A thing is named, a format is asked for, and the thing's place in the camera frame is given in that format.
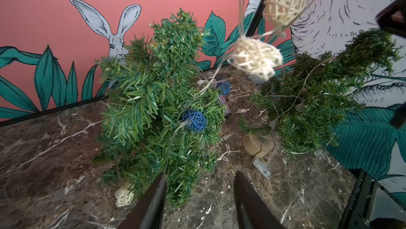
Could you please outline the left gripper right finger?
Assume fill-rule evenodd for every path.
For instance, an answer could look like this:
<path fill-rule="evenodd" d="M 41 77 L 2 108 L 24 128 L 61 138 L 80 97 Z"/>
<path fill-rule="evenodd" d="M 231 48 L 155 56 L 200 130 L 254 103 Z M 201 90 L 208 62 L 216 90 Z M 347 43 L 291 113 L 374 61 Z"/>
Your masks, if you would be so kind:
<path fill-rule="evenodd" d="M 234 199 L 239 229 L 284 229 L 241 171 L 234 178 Z"/>

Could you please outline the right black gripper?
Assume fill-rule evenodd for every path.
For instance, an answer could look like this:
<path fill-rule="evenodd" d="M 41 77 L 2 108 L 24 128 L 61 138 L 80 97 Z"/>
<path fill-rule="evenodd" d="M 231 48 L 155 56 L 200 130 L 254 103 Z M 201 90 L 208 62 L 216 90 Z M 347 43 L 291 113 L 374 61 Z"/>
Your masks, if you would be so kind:
<path fill-rule="evenodd" d="M 406 0 L 395 0 L 377 16 L 379 27 L 390 34 L 406 38 Z M 390 124 L 400 129 L 406 123 L 406 103 L 403 103 L 394 113 Z"/>

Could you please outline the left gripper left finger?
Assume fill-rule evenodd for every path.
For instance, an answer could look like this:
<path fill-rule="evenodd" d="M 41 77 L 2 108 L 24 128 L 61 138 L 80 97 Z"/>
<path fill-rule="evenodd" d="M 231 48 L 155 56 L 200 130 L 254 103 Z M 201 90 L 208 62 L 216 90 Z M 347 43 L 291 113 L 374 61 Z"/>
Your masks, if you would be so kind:
<path fill-rule="evenodd" d="M 151 186 L 139 199 L 132 212 L 119 225 L 119 229 L 161 229 L 166 203 L 167 179 L 159 173 Z"/>

